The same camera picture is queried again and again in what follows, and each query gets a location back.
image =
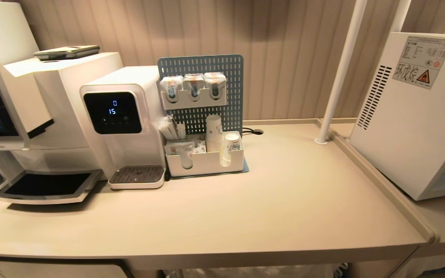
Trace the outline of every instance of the blue pegboard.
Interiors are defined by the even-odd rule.
[[[170,57],[157,61],[159,76],[187,73],[222,72],[226,76],[228,104],[168,110],[178,123],[185,124],[187,134],[205,133],[205,119],[210,114],[221,116],[223,131],[242,132],[243,125],[243,57],[238,54]]]

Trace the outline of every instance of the device on top of machine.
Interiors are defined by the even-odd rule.
[[[0,65],[0,200],[20,204],[82,201],[110,161],[94,149],[79,95],[82,84],[122,67],[118,53],[53,63],[37,58]]]
[[[350,143],[413,199],[445,195],[445,35],[390,33]]]
[[[125,67],[80,89],[90,124],[113,160],[113,171],[104,169],[113,189],[159,188],[164,183],[158,80],[157,66]]]
[[[64,46],[37,51],[34,56],[41,61],[78,59],[99,53],[99,46]]]

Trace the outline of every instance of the small container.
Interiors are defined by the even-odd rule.
[[[235,134],[239,132],[224,132],[226,134]],[[191,155],[192,167],[185,169],[182,165],[182,157],[179,155],[166,155],[171,176],[196,176],[206,174],[217,174],[227,172],[240,172],[245,166],[244,146],[240,143],[240,149],[231,150],[229,161],[224,161],[221,152],[193,153]]]
[[[170,103],[177,103],[180,100],[179,91],[183,89],[183,77],[181,75],[166,76],[159,83],[161,91],[165,92],[165,98]]]
[[[203,74],[185,74],[183,78],[183,89],[189,92],[188,97],[193,102],[200,100],[200,90],[203,88],[205,88]]]
[[[209,95],[213,100],[219,100],[226,95],[226,76],[220,72],[206,72],[205,86],[209,88]]]
[[[231,164],[231,152],[233,150],[239,150],[241,148],[240,134],[229,132],[224,134],[224,148],[222,151],[221,164],[228,166]]]

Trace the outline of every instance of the wall panel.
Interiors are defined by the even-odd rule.
[[[369,0],[336,111],[357,115],[398,0]],[[124,65],[239,53],[244,117],[321,117],[354,0],[20,0],[41,49],[99,44]],[[445,33],[445,0],[413,0],[405,32]]]

